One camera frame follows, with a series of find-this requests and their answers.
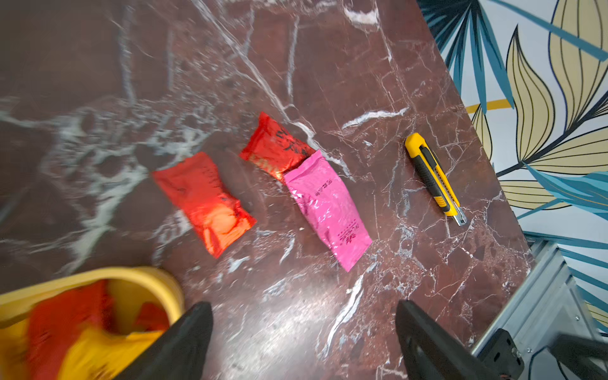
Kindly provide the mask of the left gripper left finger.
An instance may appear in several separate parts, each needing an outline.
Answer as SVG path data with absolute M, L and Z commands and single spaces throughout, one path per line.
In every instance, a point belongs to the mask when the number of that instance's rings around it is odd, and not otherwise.
M 116 378 L 200 380 L 213 326 L 212 304 L 194 304 Z

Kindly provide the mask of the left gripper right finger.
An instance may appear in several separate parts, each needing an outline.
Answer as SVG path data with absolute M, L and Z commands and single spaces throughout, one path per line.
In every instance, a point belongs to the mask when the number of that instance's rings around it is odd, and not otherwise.
M 410 379 L 499 379 L 415 302 L 397 303 L 395 328 Z

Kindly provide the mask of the yellow plastic storage box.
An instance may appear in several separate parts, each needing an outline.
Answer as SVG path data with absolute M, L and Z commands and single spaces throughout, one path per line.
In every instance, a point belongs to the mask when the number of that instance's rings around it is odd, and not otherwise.
M 110 267 L 1 296 L 3 379 L 115 379 L 185 313 L 152 267 Z

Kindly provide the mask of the yellow tea bag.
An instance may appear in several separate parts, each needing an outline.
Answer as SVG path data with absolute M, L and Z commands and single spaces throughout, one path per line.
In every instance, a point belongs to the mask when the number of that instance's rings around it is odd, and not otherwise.
M 113 379 L 161 337 L 162 332 L 113 335 L 85 328 L 58 358 L 44 357 L 35 366 L 29 359 L 27 323 L 1 330 L 2 379 Z

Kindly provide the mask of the red crinkled tea bag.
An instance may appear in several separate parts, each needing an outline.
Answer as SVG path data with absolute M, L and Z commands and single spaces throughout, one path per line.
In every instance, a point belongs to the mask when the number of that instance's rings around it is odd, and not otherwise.
M 65 353 L 85 328 L 122 335 L 115 330 L 114 297 L 108 292 L 108 283 L 100 280 L 71 289 L 33 308 L 28 327 L 28 358 L 35 366 L 41 365 L 46 356 L 58 358 Z M 169 329 L 169 319 L 160 307 L 146 302 L 139 309 L 135 327 L 137 330 L 131 333 L 164 333 Z

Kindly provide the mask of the large red tea bag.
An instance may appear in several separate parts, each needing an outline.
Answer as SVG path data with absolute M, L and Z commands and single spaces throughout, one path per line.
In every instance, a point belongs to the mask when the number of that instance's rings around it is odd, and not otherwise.
M 224 186 L 210 156 L 200 152 L 169 169 L 153 172 L 153 179 L 179 207 L 215 258 L 256 224 L 255 218 Z

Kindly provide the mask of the pink tea bag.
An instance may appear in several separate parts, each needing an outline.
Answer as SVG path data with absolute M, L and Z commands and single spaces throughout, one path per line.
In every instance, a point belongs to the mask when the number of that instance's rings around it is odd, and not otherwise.
M 284 176 L 292 198 L 318 237 L 349 272 L 372 244 L 345 183 L 317 150 Z

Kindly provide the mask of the small red tea bag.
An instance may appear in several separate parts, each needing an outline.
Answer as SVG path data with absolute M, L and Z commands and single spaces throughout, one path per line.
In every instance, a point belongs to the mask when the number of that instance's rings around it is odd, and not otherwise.
M 261 112 L 258 128 L 239 156 L 284 182 L 284 175 L 297 168 L 314 152 L 307 143 L 296 139 L 285 127 Z

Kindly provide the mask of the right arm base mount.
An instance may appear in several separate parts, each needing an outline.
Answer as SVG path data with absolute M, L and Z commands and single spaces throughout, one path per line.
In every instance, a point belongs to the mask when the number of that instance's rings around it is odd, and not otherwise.
M 515 341 L 505 329 L 497 329 L 482 348 L 478 359 L 503 379 L 518 379 L 534 374 L 538 356 L 548 353 L 556 364 L 559 379 L 606 379 L 607 343 L 559 333 L 548 345 L 532 353 L 528 363 L 520 355 Z

